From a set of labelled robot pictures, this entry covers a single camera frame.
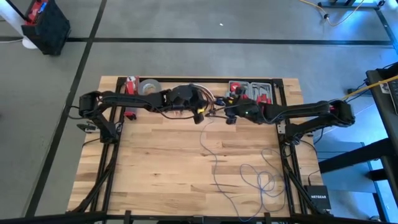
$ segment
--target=white object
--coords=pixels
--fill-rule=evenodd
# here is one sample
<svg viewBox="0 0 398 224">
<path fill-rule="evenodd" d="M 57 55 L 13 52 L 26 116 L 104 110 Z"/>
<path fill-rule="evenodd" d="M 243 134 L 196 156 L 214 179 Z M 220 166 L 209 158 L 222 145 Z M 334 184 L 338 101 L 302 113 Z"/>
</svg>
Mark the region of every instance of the white object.
<svg viewBox="0 0 398 224">
<path fill-rule="evenodd" d="M 37 49 L 22 32 L 21 25 L 25 24 L 23 18 L 6 2 L 6 0 L 0 0 L 0 16 L 3 17 L 24 39 L 22 44 L 28 49 Z"/>
</svg>

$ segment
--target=yellow cable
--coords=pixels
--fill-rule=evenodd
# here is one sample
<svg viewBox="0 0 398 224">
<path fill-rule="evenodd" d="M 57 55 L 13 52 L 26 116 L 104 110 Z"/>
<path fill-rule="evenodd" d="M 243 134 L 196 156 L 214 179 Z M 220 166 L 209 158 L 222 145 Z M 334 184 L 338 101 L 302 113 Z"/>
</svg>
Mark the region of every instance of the yellow cable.
<svg viewBox="0 0 398 224">
<path fill-rule="evenodd" d="M 393 81 L 393 80 L 396 80 L 396 79 L 398 79 L 398 75 L 396 75 L 396 76 L 394 76 L 394 77 L 391 77 L 391 78 L 388 78 L 388 79 L 386 79 L 386 80 L 380 81 L 380 82 L 378 82 L 378 83 L 374 83 L 374 84 L 372 84 L 372 85 L 368 85 L 368 86 L 366 86 L 366 87 L 364 87 L 364 88 L 360 88 L 360 89 L 358 89 L 358 90 L 356 90 L 356 91 L 354 91 L 354 92 L 352 92 L 352 93 L 350 93 L 350 94 L 344 96 L 344 97 L 343 97 L 342 99 L 340 99 L 340 100 L 346 100 L 346 99 L 348 99 L 349 97 L 351 97 L 351 96 L 353 96 L 353 95 L 355 95 L 355 94 L 361 93 L 361 92 L 364 91 L 364 90 L 368 90 L 368 89 L 373 88 L 373 87 L 375 87 L 375 86 L 378 86 L 378 85 L 380 85 L 380 84 L 387 83 L 387 82 L 390 82 L 390 81 Z"/>
<path fill-rule="evenodd" d="M 314 3 L 312 3 L 312 2 L 308 2 L 308 1 L 306 1 L 306 0 L 299 0 L 299 1 L 300 1 L 300 2 L 303 2 L 303 3 L 305 3 L 305 4 L 309 4 L 309 5 L 311 5 L 311 6 L 314 6 L 315 8 L 320 9 L 322 12 L 324 12 L 325 14 L 327 14 L 327 12 L 326 12 L 322 7 L 317 6 L 316 4 L 314 4 Z M 338 26 L 338 25 L 342 24 L 345 20 L 347 20 L 352 14 L 354 14 L 354 12 L 356 12 L 356 11 L 359 9 L 359 7 L 362 6 L 362 3 L 363 3 L 363 2 L 365 2 L 365 0 L 362 0 L 361 3 L 354 9 L 354 11 L 353 11 L 352 13 L 350 13 L 350 14 L 349 14 L 347 17 L 345 17 L 342 21 L 340 21 L 340 22 L 338 22 L 338 23 L 336 23 L 336 24 L 332 24 L 332 23 L 330 22 L 330 20 L 329 20 L 329 17 L 327 17 L 326 20 L 328 21 L 329 25 L 331 25 L 332 27 Z"/>
</svg>

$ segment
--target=gray floor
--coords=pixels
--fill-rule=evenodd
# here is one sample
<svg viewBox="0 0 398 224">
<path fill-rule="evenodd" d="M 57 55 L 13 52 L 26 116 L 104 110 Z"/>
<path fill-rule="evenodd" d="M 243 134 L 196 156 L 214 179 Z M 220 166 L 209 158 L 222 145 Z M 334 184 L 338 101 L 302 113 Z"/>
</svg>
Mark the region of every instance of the gray floor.
<svg viewBox="0 0 398 224">
<path fill-rule="evenodd" d="M 29 3 L 13 2 L 21 9 Z M 100 2 L 57 0 L 71 21 L 72 37 L 88 37 Z M 392 1 L 383 9 L 394 31 L 396 7 Z M 348 13 L 328 11 L 334 21 Z M 0 23 L 4 35 L 16 33 Z M 359 10 L 332 28 L 311 6 L 295 0 L 108 0 L 96 36 L 388 40 L 372 10 Z M 84 47 L 67 43 L 60 57 L 49 57 L 20 43 L 0 44 L 0 218 L 25 212 Z M 309 103 L 341 97 L 345 89 L 363 82 L 366 70 L 397 59 L 392 47 L 380 46 L 94 43 L 76 98 L 95 90 L 102 75 L 297 77 Z M 358 114 L 372 104 L 370 98 L 353 101 Z M 84 139 L 76 124 L 67 121 L 38 215 L 62 213 L 67 207 Z M 340 141 L 349 136 L 340 129 L 328 131 Z M 377 137 L 364 131 L 353 138 L 371 142 Z"/>
</svg>

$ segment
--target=wooden tabletop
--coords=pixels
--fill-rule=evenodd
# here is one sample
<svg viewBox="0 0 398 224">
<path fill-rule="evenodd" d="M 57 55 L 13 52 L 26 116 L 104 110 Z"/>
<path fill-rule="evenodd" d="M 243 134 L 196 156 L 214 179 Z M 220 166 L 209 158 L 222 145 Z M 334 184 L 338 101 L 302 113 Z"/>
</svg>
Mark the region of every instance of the wooden tabletop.
<svg viewBox="0 0 398 224">
<path fill-rule="evenodd" d="M 116 80 L 117 77 L 102 77 L 99 91 L 114 91 Z M 283 81 L 287 104 L 302 104 L 299 81 L 295 78 L 284 78 Z M 167 89 L 179 83 L 161 84 L 163 89 Z M 228 88 L 227 83 L 199 84 L 206 86 L 214 95 L 224 95 Z M 109 117 L 109 110 L 104 113 Z M 191 116 L 188 112 L 179 115 L 169 112 L 167 115 Z M 238 118 L 236 125 L 227 125 L 224 119 L 212 120 L 214 122 L 203 132 L 202 141 L 217 155 L 216 172 L 215 157 L 200 145 L 201 131 L 211 122 L 210 118 L 205 118 L 201 124 L 194 124 L 192 119 L 169 120 L 160 114 L 139 109 L 137 120 L 125 119 L 108 213 L 122 215 L 125 210 L 131 210 L 134 215 L 235 217 L 237 214 L 231 202 L 217 189 L 213 179 L 215 173 L 217 182 L 231 197 L 239 215 L 253 216 L 261 205 L 259 190 L 242 180 L 239 168 L 241 164 L 250 164 L 258 172 L 282 174 L 278 153 L 264 151 L 264 157 L 278 172 L 261 157 L 263 149 L 279 152 L 276 127 L 254 124 L 243 118 Z M 302 121 L 304 119 L 292 120 L 293 123 Z M 85 141 L 98 137 L 98 134 L 87 134 Z M 312 144 L 310 137 L 305 136 L 303 140 Z M 68 210 L 74 209 L 94 186 L 102 146 L 96 141 L 83 148 Z M 319 169 L 317 156 L 313 148 L 306 144 L 298 145 L 296 151 L 302 182 L 306 184 L 308 175 Z M 242 172 L 247 181 L 256 184 L 257 176 L 254 171 L 244 167 Z M 263 183 L 268 182 L 271 177 L 263 175 Z M 319 172 L 311 175 L 311 182 L 313 185 L 322 184 Z M 283 189 L 284 181 L 276 177 L 275 187 L 268 194 L 277 195 Z M 292 190 L 295 208 L 299 211 L 297 191 L 294 187 Z M 102 198 L 100 195 L 98 210 L 101 209 Z M 268 210 L 276 211 L 271 212 L 272 217 L 289 216 L 285 193 L 277 197 L 264 195 L 264 205 Z M 262 208 L 258 215 L 261 216 L 263 212 L 267 210 Z"/>
</svg>

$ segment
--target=tape roll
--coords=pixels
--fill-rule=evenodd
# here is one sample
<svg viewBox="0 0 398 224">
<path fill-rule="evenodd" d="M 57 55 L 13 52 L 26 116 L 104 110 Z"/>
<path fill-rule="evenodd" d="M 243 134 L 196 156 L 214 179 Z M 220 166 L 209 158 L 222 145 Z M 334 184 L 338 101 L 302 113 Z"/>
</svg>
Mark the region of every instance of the tape roll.
<svg viewBox="0 0 398 224">
<path fill-rule="evenodd" d="M 147 79 L 138 84 L 139 95 L 148 95 L 149 93 L 157 93 L 160 91 L 162 91 L 162 86 L 154 79 Z"/>
</svg>

